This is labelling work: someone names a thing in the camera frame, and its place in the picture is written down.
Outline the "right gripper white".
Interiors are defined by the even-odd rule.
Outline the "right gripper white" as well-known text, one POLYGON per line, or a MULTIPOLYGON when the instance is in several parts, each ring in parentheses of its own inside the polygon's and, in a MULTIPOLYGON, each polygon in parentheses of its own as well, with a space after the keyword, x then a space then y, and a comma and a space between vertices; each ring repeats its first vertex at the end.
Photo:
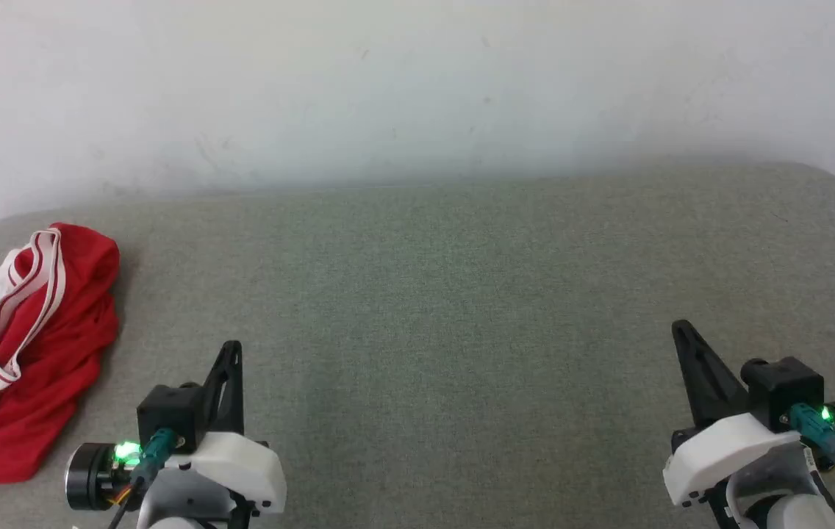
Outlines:
POLYGON ((703 430, 678 446, 664 466, 667 494, 680 506, 771 450, 798 443, 800 433, 774 433, 744 413, 747 390, 690 321, 674 321, 672 335, 693 428, 703 430))

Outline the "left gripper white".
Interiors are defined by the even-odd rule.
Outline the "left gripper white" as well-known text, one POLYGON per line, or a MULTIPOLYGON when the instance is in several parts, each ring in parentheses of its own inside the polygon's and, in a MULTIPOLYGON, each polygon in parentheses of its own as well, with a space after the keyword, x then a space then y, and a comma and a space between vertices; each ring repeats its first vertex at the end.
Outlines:
POLYGON ((282 514, 287 481, 279 456, 244 432, 242 342, 223 343, 203 388, 203 431, 193 454, 174 455, 157 475, 158 515, 226 515, 233 494, 262 514, 282 514))

